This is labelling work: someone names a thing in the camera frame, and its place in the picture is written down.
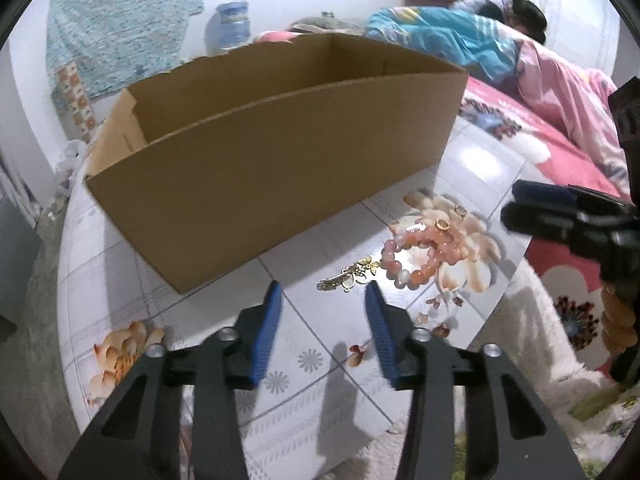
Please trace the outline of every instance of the floor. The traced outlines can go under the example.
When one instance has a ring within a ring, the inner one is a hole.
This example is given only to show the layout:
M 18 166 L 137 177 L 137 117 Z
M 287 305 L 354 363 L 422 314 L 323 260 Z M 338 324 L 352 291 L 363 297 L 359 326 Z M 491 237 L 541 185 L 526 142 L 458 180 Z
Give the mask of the floor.
M 18 330 L 0 344 L 0 411 L 35 465 L 50 479 L 79 437 L 66 393 L 60 350 L 56 298 L 58 253 L 65 221 L 38 226 L 43 240 L 29 282 Z
M 500 243 L 503 258 L 495 267 L 487 267 L 491 276 L 487 290 L 478 294 L 462 285 L 458 299 L 463 307 L 449 302 L 432 312 L 426 300 L 437 295 L 435 286 L 396 287 L 382 272 L 366 279 L 376 280 L 386 300 L 407 308 L 418 324 L 436 328 L 448 320 L 448 341 L 466 348 L 526 248 L 527 242 L 520 243 L 500 227 L 498 211 L 525 164 L 484 131 L 458 119 L 437 165 L 184 296 L 174 292 L 124 240 L 82 186 L 79 173 L 66 215 L 58 270 L 61 355 L 79 427 L 86 427 L 97 410 L 87 402 L 92 378 L 100 374 L 93 346 L 109 332 L 146 320 L 150 326 L 166 329 L 164 343 L 169 349 L 199 344 L 217 329 L 232 325 L 242 308 L 261 303 L 270 281 L 276 279 L 285 301 L 265 379 L 255 392 L 236 395 L 249 471 L 254 473 L 252 478 L 303 480 L 331 469 L 404 416 L 409 395 L 391 390 L 373 348 L 357 364 L 348 359 L 350 346 L 362 346 L 371 338 L 363 309 L 364 288 L 345 294 L 318 290 L 317 284 L 367 254 L 377 258 L 390 237 L 389 224 L 401 219 L 414 224 L 415 218 L 405 218 L 411 209 L 403 197 L 409 192 L 425 189 L 428 194 L 447 194 L 467 211 L 487 218 L 487 234 Z M 407 260 L 403 265 L 413 270 L 415 264 Z M 185 428 L 190 424 L 192 400 L 186 396 Z

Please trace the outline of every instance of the table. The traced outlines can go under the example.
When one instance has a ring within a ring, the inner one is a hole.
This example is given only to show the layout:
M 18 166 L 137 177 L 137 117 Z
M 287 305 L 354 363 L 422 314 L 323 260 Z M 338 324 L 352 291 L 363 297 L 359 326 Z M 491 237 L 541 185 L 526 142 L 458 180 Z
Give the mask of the table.
M 485 323 L 522 259 L 528 240 L 499 222 L 511 184 L 537 170 L 516 153 L 458 118 L 439 164 L 357 203 L 260 257 L 185 295 L 169 287 L 123 239 L 88 194 L 82 173 L 66 214 L 58 270 L 60 354 L 80 431 L 97 407 L 86 401 L 99 373 L 92 347 L 133 320 L 163 326 L 170 349 L 198 344 L 238 311 L 262 302 L 271 280 L 284 290 L 282 320 L 267 375 L 256 392 L 237 392 L 238 420 L 252 478 L 307 480 L 353 456 L 408 409 L 410 394 L 395 392 L 380 373 L 375 349 L 349 367 L 353 344 L 370 340 L 364 287 L 345 294 L 316 283 L 380 249 L 387 225 L 407 212 L 402 197 L 427 188 L 448 194 L 487 219 L 503 259 L 482 294 L 463 287 L 465 300 L 449 320 L 449 342 L 466 348 Z M 434 285 L 396 288 L 375 279 L 390 304 L 413 319 L 428 306 Z M 191 392 L 187 391 L 187 406 Z

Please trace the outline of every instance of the blue blanket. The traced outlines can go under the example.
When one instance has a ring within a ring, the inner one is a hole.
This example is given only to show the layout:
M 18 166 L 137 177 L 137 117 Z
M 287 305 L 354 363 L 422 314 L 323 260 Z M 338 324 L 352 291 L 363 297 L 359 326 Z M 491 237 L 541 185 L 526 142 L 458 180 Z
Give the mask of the blue blanket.
M 204 0 L 51 0 L 47 76 L 65 104 L 57 72 L 74 60 L 89 97 L 113 92 L 179 64 L 189 18 Z
M 497 22 L 463 10 L 396 7 L 369 18 L 365 36 L 446 59 L 495 88 L 514 78 L 518 45 Z

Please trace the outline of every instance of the open cardboard box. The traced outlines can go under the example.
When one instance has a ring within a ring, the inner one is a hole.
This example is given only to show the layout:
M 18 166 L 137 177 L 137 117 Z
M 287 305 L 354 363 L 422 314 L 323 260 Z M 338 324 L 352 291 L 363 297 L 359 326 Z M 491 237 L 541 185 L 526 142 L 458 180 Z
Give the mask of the open cardboard box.
M 465 85 L 356 36 L 252 44 L 123 90 L 86 183 L 186 292 L 436 163 Z

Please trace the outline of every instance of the carpet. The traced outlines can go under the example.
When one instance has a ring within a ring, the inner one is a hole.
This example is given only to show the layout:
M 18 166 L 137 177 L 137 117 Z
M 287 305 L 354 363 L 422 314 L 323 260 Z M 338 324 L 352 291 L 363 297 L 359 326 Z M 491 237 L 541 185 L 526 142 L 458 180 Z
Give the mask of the carpet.
M 33 463 L 55 479 L 79 438 L 58 346 L 58 252 L 64 213 L 38 225 L 40 253 L 18 330 L 0 344 L 0 412 Z
M 472 341 L 470 349 L 496 343 L 509 355 L 568 435 L 588 478 L 604 468 L 603 456 L 594 456 L 593 442 L 612 414 L 603 412 L 596 423 L 583 425 L 568 412 L 574 403 L 609 384 L 599 372 L 584 368 L 569 344 L 553 301 L 526 260 L 523 260 L 494 312 Z M 462 388 L 456 388 L 456 471 L 453 480 L 464 478 L 465 441 Z M 396 422 L 350 460 L 336 466 L 319 480 L 390 480 L 396 470 L 406 420 Z

